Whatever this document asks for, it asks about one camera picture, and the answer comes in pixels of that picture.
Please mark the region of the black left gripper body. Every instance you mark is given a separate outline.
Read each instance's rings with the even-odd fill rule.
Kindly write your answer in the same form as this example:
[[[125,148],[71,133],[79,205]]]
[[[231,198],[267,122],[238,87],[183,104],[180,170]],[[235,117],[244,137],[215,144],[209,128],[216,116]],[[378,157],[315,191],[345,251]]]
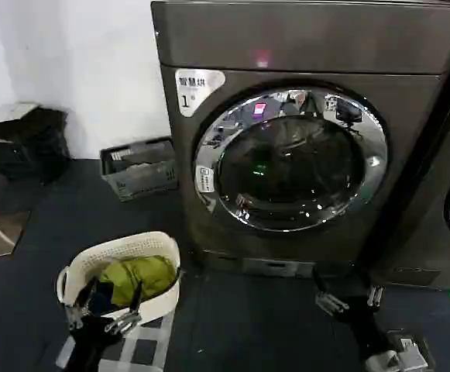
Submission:
[[[111,336],[105,331],[111,319],[87,315],[82,323],[82,327],[70,333],[75,344],[68,359],[68,370],[98,371],[102,354],[111,342]]]

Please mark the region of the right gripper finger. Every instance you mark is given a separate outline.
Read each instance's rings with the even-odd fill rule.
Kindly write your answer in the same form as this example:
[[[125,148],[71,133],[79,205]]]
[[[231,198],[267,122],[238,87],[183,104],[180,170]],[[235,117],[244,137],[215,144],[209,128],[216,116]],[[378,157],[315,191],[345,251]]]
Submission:
[[[371,284],[366,304],[371,309],[379,309],[383,298],[384,286]]]
[[[312,269],[312,278],[317,287],[317,294],[315,295],[314,301],[321,310],[329,315],[338,315],[349,310],[348,304],[327,291],[319,270],[316,267]]]

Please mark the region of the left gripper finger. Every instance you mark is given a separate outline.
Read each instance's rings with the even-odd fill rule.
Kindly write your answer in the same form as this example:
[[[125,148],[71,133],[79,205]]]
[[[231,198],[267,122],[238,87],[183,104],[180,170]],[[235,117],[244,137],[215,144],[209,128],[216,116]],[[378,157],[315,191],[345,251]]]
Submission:
[[[129,310],[125,314],[114,319],[105,327],[105,332],[107,334],[125,335],[137,327],[139,321],[142,319],[139,314],[139,306],[142,301],[142,288],[143,283],[140,281],[132,296]]]
[[[80,329],[83,326],[83,317],[88,313],[88,303],[96,289],[96,279],[92,278],[86,286],[80,290],[73,305],[66,306],[67,324],[69,330]]]

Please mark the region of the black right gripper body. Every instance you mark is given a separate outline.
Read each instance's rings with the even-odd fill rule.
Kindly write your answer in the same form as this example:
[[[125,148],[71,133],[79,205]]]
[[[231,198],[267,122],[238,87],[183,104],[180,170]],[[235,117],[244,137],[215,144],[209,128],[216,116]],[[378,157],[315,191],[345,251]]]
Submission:
[[[349,296],[342,299],[348,308],[338,313],[338,321],[345,323],[351,330],[359,350],[360,357],[371,357],[390,350],[390,341],[386,333],[378,326],[374,314],[377,309],[367,305],[367,299],[361,296]]]

